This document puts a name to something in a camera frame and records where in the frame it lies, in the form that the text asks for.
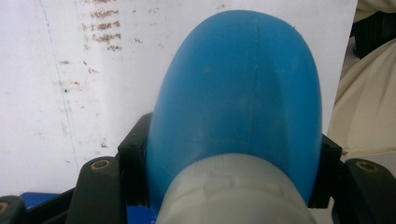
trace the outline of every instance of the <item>white surface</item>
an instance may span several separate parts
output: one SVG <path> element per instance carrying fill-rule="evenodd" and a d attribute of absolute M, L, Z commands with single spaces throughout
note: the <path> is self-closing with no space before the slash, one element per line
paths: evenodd
<path fill-rule="evenodd" d="M 314 55 L 327 132 L 356 0 L 5 0 L 0 6 L 0 195 L 62 192 L 115 155 L 152 111 L 178 46 L 202 20 L 252 9 L 294 26 Z"/>
<path fill-rule="evenodd" d="M 172 181 L 158 224 L 315 223 L 291 180 L 247 154 L 209 157 Z"/>

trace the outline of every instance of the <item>beige fabric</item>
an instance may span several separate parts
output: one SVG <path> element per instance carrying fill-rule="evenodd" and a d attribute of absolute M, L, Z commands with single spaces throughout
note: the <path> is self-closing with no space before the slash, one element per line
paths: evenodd
<path fill-rule="evenodd" d="M 328 136 L 349 156 L 396 151 L 396 39 L 343 71 Z"/>
<path fill-rule="evenodd" d="M 396 12 L 396 0 L 359 0 L 353 21 L 361 21 L 377 11 Z"/>

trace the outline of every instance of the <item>drawn line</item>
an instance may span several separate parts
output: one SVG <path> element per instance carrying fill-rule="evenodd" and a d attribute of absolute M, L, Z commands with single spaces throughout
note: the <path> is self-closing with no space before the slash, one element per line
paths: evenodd
<path fill-rule="evenodd" d="M 40 0 L 40 5 L 41 5 L 41 8 L 43 9 L 44 17 L 46 18 L 47 27 L 49 28 L 49 41 L 50 41 L 50 44 L 51 44 L 51 47 L 52 47 L 53 60 L 55 61 L 55 67 L 56 67 L 56 73 L 58 75 L 59 87 L 62 88 L 61 75 L 59 73 L 59 66 L 58 66 L 58 59 L 56 57 L 55 47 L 54 47 L 53 42 L 52 42 L 52 33 L 50 32 L 50 22 L 49 22 L 49 20 L 47 18 L 47 12 L 46 12 L 46 9 L 44 9 L 44 5 L 43 5 L 43 1 L 42 0 Z M 77 168 L 77 171 L 78 171 L 78 160 L 77 160 L 77 156 L 76 156 L 76 148 L 75 148 L 75 143 L 74 143 L 74 137 L 73 137 L 71 126 L 70 126 L 70 119 L 69 119 L 69 114 L 67 112 L 67 104 L 66 104 L 66 99 L 64 97 L 64 92 L 63 91 L 61 91 L 61 95 L 62 95 L 62 98 L 64 100 L 64 111 L 66 112 L 67 126 L 69 128 L 70 140 L 72 141 L 73 154 L 74 154 L 74 158 L 75 158 L 75 161 L 76 161 L 76 168 Z"/>

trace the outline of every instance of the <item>white plastic cap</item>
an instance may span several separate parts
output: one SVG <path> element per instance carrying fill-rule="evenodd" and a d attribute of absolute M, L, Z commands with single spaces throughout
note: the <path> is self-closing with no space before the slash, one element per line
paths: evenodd
<path fill-rule="evenodd" d="M 246 154 L 206 158 L 185 168 L 163 200 L 159 224 L 315 223 L 289 178 Z"/>

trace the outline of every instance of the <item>beige pants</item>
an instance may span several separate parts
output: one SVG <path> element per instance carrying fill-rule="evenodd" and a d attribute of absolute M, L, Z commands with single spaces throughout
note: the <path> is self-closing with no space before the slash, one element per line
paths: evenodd
<path fill-rule="evenodd" d="M 345 63 L 328 136 L 347 157 L 396 151 L 396 39 L 356 61 Z"/>

